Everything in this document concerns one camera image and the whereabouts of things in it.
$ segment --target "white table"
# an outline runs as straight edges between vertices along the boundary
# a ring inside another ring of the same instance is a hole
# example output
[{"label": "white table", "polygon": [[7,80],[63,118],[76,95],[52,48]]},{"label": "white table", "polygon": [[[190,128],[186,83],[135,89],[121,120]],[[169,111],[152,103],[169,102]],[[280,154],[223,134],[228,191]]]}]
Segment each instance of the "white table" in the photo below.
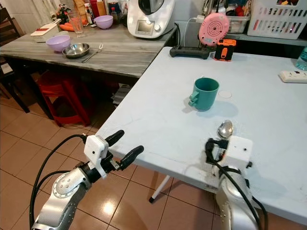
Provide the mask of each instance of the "white table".
[{"label": "white table", "polygon": [[[209,191],[217,187],[204,144],[230,119],[234,135],[254,142],[248,179],[269,212],[307,225],[307,84],[283,83],[289,58],[234,54],[231,62],[169,55],[163,48],[119,107],[97,132],[124,137],[111,148],[124,156],[144,145],[136,163]],[[220,83],[213,107],[188,106],[194,81]]]}]

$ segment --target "mug handle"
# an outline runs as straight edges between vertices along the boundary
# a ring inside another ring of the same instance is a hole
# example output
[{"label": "mug handle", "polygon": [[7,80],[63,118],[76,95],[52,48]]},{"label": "mug handle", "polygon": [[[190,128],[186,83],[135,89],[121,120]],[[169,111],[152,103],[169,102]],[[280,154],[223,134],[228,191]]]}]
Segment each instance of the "mug handle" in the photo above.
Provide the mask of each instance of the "mug handle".
[{"label": "mug handle", "polygon": [[190,95],[190,101],[189,101],[189,105],[190,106],[195,106],[198,100],[198,94],[199,92],[194,91],[191,95]]}]

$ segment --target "black power strip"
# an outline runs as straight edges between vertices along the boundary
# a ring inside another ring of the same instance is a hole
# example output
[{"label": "black power strip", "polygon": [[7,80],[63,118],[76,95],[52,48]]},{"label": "black power strip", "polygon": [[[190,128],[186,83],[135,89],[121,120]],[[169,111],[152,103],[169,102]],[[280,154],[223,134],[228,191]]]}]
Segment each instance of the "black power strip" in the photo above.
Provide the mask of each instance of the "black power strip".
[{"label": "black power strip", "polygon": [[183,57],[198,57],[202,59],[207,59],[209,56],[209,50],[206,47],[183,47],[174,46],[169,51],[172,57],[183,56]]}]

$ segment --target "plastic basket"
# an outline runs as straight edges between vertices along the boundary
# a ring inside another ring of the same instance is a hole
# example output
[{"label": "plastic basket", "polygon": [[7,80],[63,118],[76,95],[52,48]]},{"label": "plastic basket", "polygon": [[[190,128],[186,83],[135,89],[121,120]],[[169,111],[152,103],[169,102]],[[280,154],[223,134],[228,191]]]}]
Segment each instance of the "plastic basket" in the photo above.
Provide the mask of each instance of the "plastic basket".
[{"label": "plastic basket", "polygon": [[242,34],[246,23],[250,20],[249,17],[227,16],[230,21],[229,34]]},{"label": "plastic basket", "polygon": [[296,6],[277,0],[253,0],[248,35],[297,39],[307,23],[307,0]]}]

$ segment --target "black cable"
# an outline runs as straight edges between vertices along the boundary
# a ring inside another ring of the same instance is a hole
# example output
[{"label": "black cable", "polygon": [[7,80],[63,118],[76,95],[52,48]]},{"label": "black cable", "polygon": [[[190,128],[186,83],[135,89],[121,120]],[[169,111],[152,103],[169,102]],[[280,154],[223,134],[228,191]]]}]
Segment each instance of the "black cable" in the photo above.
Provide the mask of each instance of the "black cable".
[{"label": "black cable", "polygon": [[246,195],[244,194],[244,192],[242,191],[242,189],[238,186],[238,184],[234,181],[234,179],[228,174],[228,172],[226,172],[225,169],[222,168],[221,165],[219,165],[210,154],[207,154],[207,157],[210,158],[210,160],[213,162],[213,164],[219,168],[219,170],[221,170],[221,172],[230,180],[230,182],[236,187],[236,189],[238,190],[238,192],[241,194],[241,196],[243,197],[244,201],[246,202],[247,206],[249,207],[251,213],[253,214],[253,217],[256,220],[256,223],[258,225],[259,230],[262,230],[261,224],[260,224],[260,220],[259,217],[254,209],[254,207],[252,206],[252,204],[250,203],[250,201],[248,200],[248,198],[246,197]]},{"label": "black cable", "polygon": [[47,161],[49,160],[49,158],[52,156],[52,154],[59,148],[61,147],[66,141],[72,139],[72,138],[75,138],[75,137],[80,137],[83,142],[85,143],[86,142],[86,138],[87,136],[85,135],[82,135],[82,134],[75,134],[75,135],[71,135],[69,137],[67,137],[66,139],[64,139],[61,143],[59,143],[49,154],[48,156],[45,158],[42,166],[40,167],[39,171],[38,171],[38,174],[36,176],[36,179],[35,179],[35,183],[34,183],[34,186],[33,186],[33,189],[32,189],[32,193],[31,193],[31,200],[30,200],[30,207],[29,207],[29,223],[30,223],[30,229],[32,227],[32,225],[34,224],[34,204],[35,204],[35,198],[36,198],[36,195],[37,195],[37,192],[38,190],[36,189],[37,187],[37,184],[38,184],[38,180],[40,178],[40,175],[42,174],[42,171],[44,169],[44,166],[46,165]]},{"label": "black cable", "polygon": [[180,45],[180,42],[181,42],[181,33],[180,33],[180,28],[179,28],[179,25],[177,23],[175,23],[175,25],[177,26],[178,28],[178,33],[179,33],[179,43],[178,45]]},{"label": "black cable", "polygon": [[219,7],[220,7],[220,0],[217,0],[217,6],[216,6],[216,13],[219,12]]},{"label": "black cable", "polygon": [[45,182],[45,180],[50,177],[50,176],[53,176],[54,174],[58,174],[58,173],[68,173],[70,171],[67,171],[67,170],[61,170],[61,171],[54,171],[54,172],[51,172],[49,174],[47,174],[46,176],[44,176],[44,178],[39,182],[39,184],[37,185],[36,187],[36,192],[38,193],[38,190],[40,188],[40,186],[42,186],[43,182]]},{"label": "black cable", "polygon": [[259,207],[261,208],[263,215],[264,215],[264,229],[267,230],[269,229],[269,220],[268,220],[268,213],[267,210],[265,210],[265,207],[262,205],[262,203],[257,200],[255,197],[253,197],[253,201],[255,201]]}]

